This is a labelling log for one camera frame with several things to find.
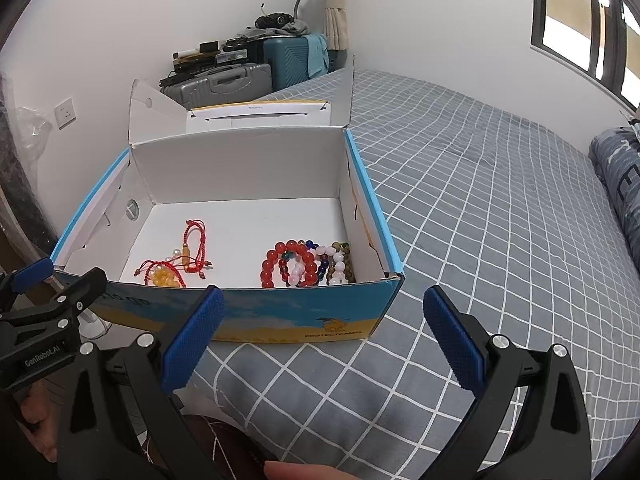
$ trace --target curtain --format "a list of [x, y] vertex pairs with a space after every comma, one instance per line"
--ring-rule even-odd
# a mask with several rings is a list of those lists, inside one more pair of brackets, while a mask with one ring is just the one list
[[349, 47], [346, 0], [324, 0], [324, 33], [329, 50], [346, 50]]

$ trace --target cardboard box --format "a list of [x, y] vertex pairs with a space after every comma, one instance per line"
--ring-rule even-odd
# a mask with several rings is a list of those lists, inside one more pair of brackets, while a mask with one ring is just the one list
[[[402, 266], [353, 138], [353, 70], [333, 103], [257, 102], [186, 111], [143, 82], [130, 102], [129, 149], [82, 202], [52, 254], [69, 284], [93, 267], [108, 290], [102, 318], [157, 330], [215, 284], [225, 319], [215, 340], [318, 342], [369, 336], [402, 284]], [[206, 224], [206, 279], [143, 285], [134, 271], [182, 245], [186, 220]], [[356, 283], [260, 288], [278, 241], [348, 241]], [[192, 254], [198, 236], [190, 237]]]

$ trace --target gray suitcase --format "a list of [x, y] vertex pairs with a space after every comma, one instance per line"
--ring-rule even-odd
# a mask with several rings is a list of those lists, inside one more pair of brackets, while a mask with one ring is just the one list
[[191, 110], [203, 106], [244, 103], [272, 92], [267, 63], [214, 68], [195, 78], [162, 88], [162, 93]]

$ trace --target suitcase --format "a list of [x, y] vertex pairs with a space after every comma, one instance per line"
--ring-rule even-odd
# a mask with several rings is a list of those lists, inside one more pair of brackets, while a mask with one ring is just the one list
[[248, 59], [271, 65], [273, 91], [308, 81], [309, 43], [297, 36], [280, 36], [247, 44]]
[[187, 110], [253, 101], [272, 91], [271, 67], [267, 63], [214, 68], [188, 81], [161, 89], [164, 95]]

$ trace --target white wall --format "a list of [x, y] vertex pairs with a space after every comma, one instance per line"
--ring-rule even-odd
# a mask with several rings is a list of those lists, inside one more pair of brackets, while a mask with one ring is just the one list
[[533, 0], [348, 0], [351, 47], [361, 68], [463, 92], [587, 153], [594, 136], [624, 122], [624, 108], [530, 48], [532, 8]]
[[[265, 11], [292, 13], [296, 0], [32, 0], [0, 52], [15, 104], [50, 115], [69, 97], [77, 120], [50, 135], [37, 196], [60, 234], [104, 170], [127, 146], [135, 78], [157, 85], [172, 53], [224, 40]], [[322, 29], [321, 2], [300, 18]]]

